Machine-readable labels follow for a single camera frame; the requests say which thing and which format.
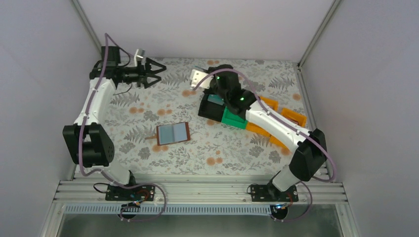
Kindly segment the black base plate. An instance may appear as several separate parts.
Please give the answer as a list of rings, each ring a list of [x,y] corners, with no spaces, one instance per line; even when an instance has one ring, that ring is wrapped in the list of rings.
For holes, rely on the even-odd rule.
[[[153,201],[156,186],[142,185],[134,189],[123,189],[119,186],[109,185],[106,201]]]
[[[250,184],[246,190],[252,202],[295,202],[299,201],[296,185],[286,191],[279,191],[274,186]]]

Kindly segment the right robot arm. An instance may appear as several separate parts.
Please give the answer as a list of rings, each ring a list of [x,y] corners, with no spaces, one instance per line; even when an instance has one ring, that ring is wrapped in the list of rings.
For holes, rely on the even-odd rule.
[[[210,67],[205,71],[209,90],[218,95],[227,109],[267,131],[293,154],[290,164],[270,181],[268,196],[280,201],[287,189],[300,181],[309,181],[329,157],[324,133],[310,131],[285,118],[263,102],[254,92],[242,88],[243,74],[230,65]]]

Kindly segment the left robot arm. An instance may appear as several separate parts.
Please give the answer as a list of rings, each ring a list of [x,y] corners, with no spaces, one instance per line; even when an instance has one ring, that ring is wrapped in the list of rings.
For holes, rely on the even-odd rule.
[[[141,49],[129,57],[132,66],[123,65],[122,51],[119,46],[101,47],[101,60],[89,74],[89,91],[82,111],[72,125],[63,127],[62,134],[73,163],[84,177],[100,173],[110,185],[118,187],[120,196],[130,200],[137,195],[135,178],[115,160],[114,143],[102,123],[120,83],[135,83],[148,89],[161,81],[159,73],[167,68],[144,57]]]

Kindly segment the black storage bin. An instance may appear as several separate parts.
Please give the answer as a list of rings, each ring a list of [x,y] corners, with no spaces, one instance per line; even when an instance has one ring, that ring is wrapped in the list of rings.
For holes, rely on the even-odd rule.
[[[211,119],[217,122],[221,122],[222,115],[225,109],[225,104],[223,106],[209,102],[208,96],[210,94],[204,94],[203,98],[201,99],[198,116]]]

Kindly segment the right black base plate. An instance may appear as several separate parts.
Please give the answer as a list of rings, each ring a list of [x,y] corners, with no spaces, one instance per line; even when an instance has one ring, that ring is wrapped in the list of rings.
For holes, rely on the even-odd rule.
[[[279,191],[274,186],[250,184],[246,190],[252,202],[295,202],[299,201],[296,185],[286,191]]]

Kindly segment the brown leather card holder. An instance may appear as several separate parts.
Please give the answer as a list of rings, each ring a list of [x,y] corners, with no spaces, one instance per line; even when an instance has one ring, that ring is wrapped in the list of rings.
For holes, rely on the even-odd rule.
[[[156,126],[156,134],[146,137],[145,140],[157,140],[158,146],[176,144],[191,140],[189,123],[179,122]]]

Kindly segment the orange storage bin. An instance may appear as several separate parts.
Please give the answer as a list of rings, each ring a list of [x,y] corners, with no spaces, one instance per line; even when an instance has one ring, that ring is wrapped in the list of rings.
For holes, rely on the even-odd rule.
[[[305,141],[304,135],[309,135],[309,130],[301,127],[284,116],[280,115],[261,101],[253,102],[246,110],[246,120],[261,127],[270,135],[284,144],[294,153],[299,144]]]

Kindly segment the aluminium rail frame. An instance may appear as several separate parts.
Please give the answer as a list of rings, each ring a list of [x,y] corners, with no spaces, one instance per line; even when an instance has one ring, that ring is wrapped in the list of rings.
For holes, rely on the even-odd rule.
[[[147,182],[156,183],[153,189],[140,188],[135,195],[122,200],[105,189],[99,177],[76,177],[61,181],[53,202],[64,205],[72,214],[117,214],[130,205],[129,214],[221,214],[268,215],[274,206],[289,204],[306,207],[309,204],[347,204],[347,196],[340,183],[308,182],[298,184],[284,197],[269,200],[259,197],[262,189],[255,184],[267,182],[266,176],[194,176],[148,175]]]

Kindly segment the green storage bin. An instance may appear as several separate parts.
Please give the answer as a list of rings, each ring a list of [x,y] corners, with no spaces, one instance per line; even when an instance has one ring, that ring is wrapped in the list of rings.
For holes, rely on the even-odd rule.
[[[240,129],[246,129],[248,121],[238,115],[233,114],[225,107],[221,122]]]

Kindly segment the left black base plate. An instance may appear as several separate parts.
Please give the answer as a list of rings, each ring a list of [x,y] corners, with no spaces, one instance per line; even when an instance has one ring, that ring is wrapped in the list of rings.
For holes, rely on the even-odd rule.
[[[106,201],[153,201],[156,186],[142,185],[134,189],[123,189],[119,186],[109,185]]]

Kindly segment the teal item in black bin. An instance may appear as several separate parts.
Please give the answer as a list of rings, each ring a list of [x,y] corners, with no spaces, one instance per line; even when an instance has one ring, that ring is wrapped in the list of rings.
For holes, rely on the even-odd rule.
[[[209,102],[212,102],[212,103],[215,103],[215,104],[218,104],[218,105],[221,105],[221,106],[223,106],[224,105],[224,101],[223,101],[223,99],[222,98],[220,98],[218,95],[215,95],[215,94],[210,94],[209,96],[208,96],[208,99],[207,99]]]

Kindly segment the floral table mat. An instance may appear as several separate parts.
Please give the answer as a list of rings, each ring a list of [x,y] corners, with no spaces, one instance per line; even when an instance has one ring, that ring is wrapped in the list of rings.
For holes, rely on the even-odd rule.
[[[245,89],[275,100],[280,109],[304,114],[293,63],[276,60],[158,58],[162,80],[145,89],[119,84],[102,123],[115,146],[115,159],[134,173],[274,175],[292,159],[268,137],[198,116],[202,90],[192,91],[190,73],[232,65],[249,80]],[[191,140],[158,146],[145,140],[156,126],[188,122]]]

